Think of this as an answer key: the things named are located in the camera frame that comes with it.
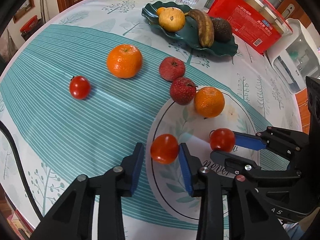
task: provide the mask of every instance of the blue logo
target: blue logo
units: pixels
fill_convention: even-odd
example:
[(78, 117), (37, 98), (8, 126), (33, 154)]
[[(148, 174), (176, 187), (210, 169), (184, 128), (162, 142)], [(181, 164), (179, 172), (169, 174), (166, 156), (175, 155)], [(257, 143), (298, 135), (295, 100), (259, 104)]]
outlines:
[(270, 24), (266, 20), (262, 20), (263, 24), (267, 27), (270, 27)]

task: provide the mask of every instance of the teal striped placemat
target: teal striped placemat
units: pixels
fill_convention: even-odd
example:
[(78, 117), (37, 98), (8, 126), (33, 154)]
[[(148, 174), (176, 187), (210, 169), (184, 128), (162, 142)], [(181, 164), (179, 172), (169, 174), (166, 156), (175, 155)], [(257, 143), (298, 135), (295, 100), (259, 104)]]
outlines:
[[(115, 46), (136, 45), (143, 54), (142, 70), (132, 79), (118, 79), (106, 68)], [(158, 66), (169, 56), (123, 36), (68, 25), (49, 25), (21, 52), (0, 84), (5, 105), (22, 137), (38, 156), (68, 183), (79, 174), (103, 174), (130, 155), (137, 142), (146, 145), (151, 124), (169, 99), (170, 83)], [(89, 79), (86, 100), (71, 97), (72, 76)], [(230, 92), (245, 107), (258, 131), (270, 123), (230, 88), (187, 65), (197, 85)], [(265, 169), (285, 169), (287, 162), (262, 151)], [(138, 189), (123, 198), (123, 214), (146, 222), (196, 230), (166, 212), (154, 197), (143, 165)]]

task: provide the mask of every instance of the white appliance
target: white appliance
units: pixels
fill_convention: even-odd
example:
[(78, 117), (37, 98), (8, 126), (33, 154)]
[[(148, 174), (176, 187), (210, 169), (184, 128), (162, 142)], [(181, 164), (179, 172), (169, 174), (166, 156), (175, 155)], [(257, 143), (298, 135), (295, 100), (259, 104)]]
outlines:
[(306, 76), (320, 77), (320, 54), (307, 29), (299, 20), (287, 19), (293, 33), (282, 36), (266, 56), (292, 93), (306, 88)]

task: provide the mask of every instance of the wooden floor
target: wooden floor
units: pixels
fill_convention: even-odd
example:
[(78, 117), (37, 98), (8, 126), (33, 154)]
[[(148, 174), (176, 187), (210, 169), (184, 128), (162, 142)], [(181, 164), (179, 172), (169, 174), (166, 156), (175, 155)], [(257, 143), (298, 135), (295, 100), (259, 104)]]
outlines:
[(296, 94), (296, 99), (299, 107), (301, 123), (302, 123), (302, 130), (305, 133), (309, 134), (310, 128), (310, 113), (308, 110), (308, 95), (307, 89), (301, 91), (300, 93)]

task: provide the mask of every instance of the barcode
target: barcode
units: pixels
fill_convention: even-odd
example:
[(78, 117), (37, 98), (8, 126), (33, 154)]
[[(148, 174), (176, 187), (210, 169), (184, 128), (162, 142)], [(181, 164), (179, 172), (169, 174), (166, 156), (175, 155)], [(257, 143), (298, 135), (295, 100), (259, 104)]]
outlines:
[(257, 47), (261, 42), (262, 42), (262, 40), (257, 39), (253, 44), (254, 44), (254, 46)]

